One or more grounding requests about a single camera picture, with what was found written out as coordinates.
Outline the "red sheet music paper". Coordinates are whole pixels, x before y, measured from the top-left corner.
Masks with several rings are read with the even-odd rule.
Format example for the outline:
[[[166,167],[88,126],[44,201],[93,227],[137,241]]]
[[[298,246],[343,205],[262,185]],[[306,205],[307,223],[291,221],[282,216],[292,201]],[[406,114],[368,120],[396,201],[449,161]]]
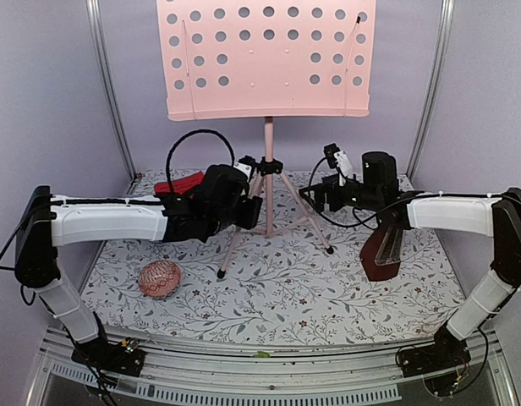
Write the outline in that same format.
[[[190,200],[194,197],[204,179],[204,173],[199,171],[183,178],[168,182],[157,183],[154,187],[154,196],[160,200]]]

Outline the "pink music stand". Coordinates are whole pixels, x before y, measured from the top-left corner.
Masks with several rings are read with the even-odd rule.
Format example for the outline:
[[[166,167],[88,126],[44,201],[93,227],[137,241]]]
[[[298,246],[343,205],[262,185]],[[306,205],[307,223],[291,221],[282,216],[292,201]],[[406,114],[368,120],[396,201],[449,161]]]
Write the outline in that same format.
[[[170,120],[263,118],[265,155],[250,184],[273,213],[277,117],[364,117],[372,1],[160,1]]]

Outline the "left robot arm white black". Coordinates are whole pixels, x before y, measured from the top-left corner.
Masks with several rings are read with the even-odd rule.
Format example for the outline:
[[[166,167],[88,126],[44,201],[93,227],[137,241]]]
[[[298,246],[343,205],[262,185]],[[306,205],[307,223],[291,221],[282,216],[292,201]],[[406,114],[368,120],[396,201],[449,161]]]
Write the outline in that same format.
[[[200,185],[184,194],[134,198],[71,198],[53,195],[46,185],[34,189],[7,244],[15,247],[14,273],[68,329],[81,352],[98,367],[116,358],[98,317],[58,267],[58,248],[113,239],[166,243],[211,236],[234,225],[256,226],[262,199],[251,196],[250,174],[238,165],[212,165]]]

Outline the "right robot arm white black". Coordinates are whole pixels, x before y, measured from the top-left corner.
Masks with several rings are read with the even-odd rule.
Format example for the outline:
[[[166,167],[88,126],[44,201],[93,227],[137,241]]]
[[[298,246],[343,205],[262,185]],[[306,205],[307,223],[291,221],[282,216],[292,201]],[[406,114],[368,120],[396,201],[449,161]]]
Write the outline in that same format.
[[[318,214],[345,206],[370,211],[378,226],[359,258],[372,282],[397,275],[406,230],[432,228],[493,238],[489,271],[437,330],[428,348],[431,366],[446,368],[464,349],[465,339],[521,286],[521,189],[487,195],[404,191],[399,187],[396,159],[384,151],[363,154],[361,178],[356,177],[346,153],[335,145],[326,146],[323,160],[336,174],[318,184],[309,183],[299,194]]]

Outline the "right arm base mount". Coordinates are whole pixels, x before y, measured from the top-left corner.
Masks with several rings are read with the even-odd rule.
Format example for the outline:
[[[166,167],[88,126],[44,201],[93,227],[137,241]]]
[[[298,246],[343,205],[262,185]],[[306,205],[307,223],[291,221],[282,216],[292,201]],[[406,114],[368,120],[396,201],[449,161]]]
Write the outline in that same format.
[[[397,351],[395,361],[404,377],[438,372],[470,362],[465,339],[452,335],[443,325],[434,335],[432,344],[405,347]]]

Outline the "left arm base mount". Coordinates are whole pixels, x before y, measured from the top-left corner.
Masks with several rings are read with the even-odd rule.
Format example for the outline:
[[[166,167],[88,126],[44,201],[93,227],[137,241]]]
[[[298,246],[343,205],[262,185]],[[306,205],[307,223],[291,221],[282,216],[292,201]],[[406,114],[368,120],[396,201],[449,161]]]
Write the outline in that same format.
[[[122,344],[112,344],[105,340],[88,343],[73,341],[72,361],[125,376],[139,377],[144,367],[147,352],[141,349],[129,350]]]

